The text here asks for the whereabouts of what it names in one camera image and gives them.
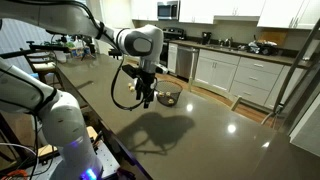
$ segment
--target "white robotic arm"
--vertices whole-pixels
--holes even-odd
[[[150,86],[162,49],[162,30],[150,25],[134,30],[105,27],[84,9],[74,1],[4,0],[0,2],[0,18],[21,20],[61,34],[95,37],[124,54],[140,56],[140,67],[134,71],[143,83],[140,92],[144,97],[152,93]],[[0,110],[32,112],[40,117],[48,143],[57,146],[63,158],[52,179],[78,179],[88,169],[97,176],[101,174],[102,165],[91,146],[76,99],[6,65],[1,58]]]

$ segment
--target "gray countertop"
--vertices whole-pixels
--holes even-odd
[[[149,109],[141,106],[131,112],[121,110],[110,96],[118,66],[119,61],[106,55],[58,65],[59,72],[154,179],[258,177],[257,167],[262,166],[260,161],[268,150],[266,143],[272,145],[275,131],[230,111],[218,101],[208,102],[185,90],[172,108],[155,99]],[[135,94],[128,90],[129,82],[133,80],[121,72],[115,93],[117,101],[127,106],[137,103]]]
[[[222,53],[237,55],[237,56],[241,56],[241,57],[254,58],[254,59],[258,59],[258,60],[262,60],[262,61],[282,64],[282,65],[287,65],[287,66],[292,65],[293,61],[295,60],[294,58],[289,58],[289,57],[284,57],[284,56],[264,56],[264,55],[259,55],[259,54],[247,53],[245,51],[229,51],[229,50],[220,49],[220,48],[210,48],[210,47],[207,47],[206,45],[201,45],[201,44],[198,44],[197,42],[193,42],[193,41],[174,40],[174,41],[170,41],[170,43],[184,45],[184,46],[192,46],[195,48],[200,48],[200,49],[205,49],[205,50],[210,50],[210,51],[215,51],[215,52],[222,52]],[[299,65],[298,65],[298,67],[304,68],[304,69],[306,69],[310,66],[311,66],[310,61],[300,61]]]

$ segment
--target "cutting board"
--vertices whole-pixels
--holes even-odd
[[[263,30],[261,36],[259,37],[258,41],[263,42],[272,41],[278,44],[278,46],[283,45],[284,40],[286,39],[288,34],[287,30],[275,30],[275,29],[266,29]]]

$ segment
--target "countertop edge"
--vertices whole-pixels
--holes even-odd
[[[214,52],[219,52],[219,53],[224,53],[224,54],[230,54],[230,55],[235,55],[235,56],[240,56],[240,57],[246,57],[246,58],[252,58],[252,59],[256,59],[256,60],[261,60],[261,61],[265,61],[265,62],[270,62],[270,63],[276,63],[276,64],[281,64],[281,65],[286,65],[286,66],[291,66],[292,63],[290,62],[284,62],[284,61],[277,61],[275,59],[268,59],[267,57],[269,56],[263,56],[261,55],[261,57],[257,57],[257,56],[253,56],[249,53],[247,54],[239,54],[239,53],[234,53],[232,51],[223,51],[223,50],[219,50],[219,49],[213,49],[213,48],[208,48],[205,47],[201,44],[190,44],[188,42],[180,42],[177,40],[173,40],[170,41],[169,43],[173,43],[173,44],[178,44],[178,45],[184,45],[184,46],[189,46],[189,47],[195,47],[195,48],[200,48],[200,49],[204,49],[204,50],[208,50],[208,51],[214,51]],[[306,63],[305,65],[299,64],[298,68],[302,68],[302,69],[308,69],[311,66],[311,62]]]

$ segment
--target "stainless steel dishwasher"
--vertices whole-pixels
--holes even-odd
[[[199,49],[178,46],[176,75],[189,79],[194,77],[198,63]]]

